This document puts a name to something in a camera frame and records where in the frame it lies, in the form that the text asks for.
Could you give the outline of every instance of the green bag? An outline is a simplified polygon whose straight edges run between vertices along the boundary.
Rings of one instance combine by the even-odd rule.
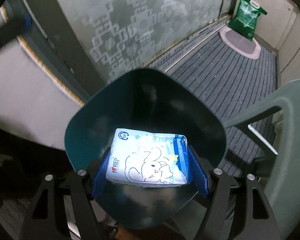
[[[229,27],[252,41],[257,19],[261,14],[268,13],[255,1],[240,0],[237,14],[229,23]]]

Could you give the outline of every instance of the wooden floor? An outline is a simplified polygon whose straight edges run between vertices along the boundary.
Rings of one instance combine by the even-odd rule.
[[[275,56],[262,46],[259,59],[248,59],[215,34],[171,77],[225,121],[276,89]],[[272,144],[275,133],[271,119],[252,126]],[[229,150],[219,167],[229,175],[247,174],[253,158],[261,155],[262,150],[236,128],[227,131],[227,138]]]

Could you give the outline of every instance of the tissue package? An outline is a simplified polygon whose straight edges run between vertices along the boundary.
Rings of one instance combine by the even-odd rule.
[[[106,178],[142,187],[175,187],[192,181],[183,135],[116,129]]]

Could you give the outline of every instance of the cartoon dog illustration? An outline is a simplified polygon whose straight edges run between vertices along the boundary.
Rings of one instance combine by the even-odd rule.
[[[152,148],[151,152],[144,152],[143,157],[133,153],[126,159],[125,176],[130,182],[164,183],[173,176],[168,162],[167,158],[161,156],[161,150],[157,147]],[[128,163],[133,163],[133,167],[127,167]]]

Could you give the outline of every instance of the trash bin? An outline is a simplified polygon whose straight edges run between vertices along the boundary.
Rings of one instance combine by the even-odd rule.
[[[121,76],[72,118],[65,148],[73,168],[85,169],[92,160],[101,158],[111,146],[116,128],[185,135],[188,145],[214,167],[226,152],[226,133],[218,118],[191,92],[153,69]],[[107,181],[96,201],[119,224],[147,228],[164,222],[196,192],[193,183],[142,188]]]

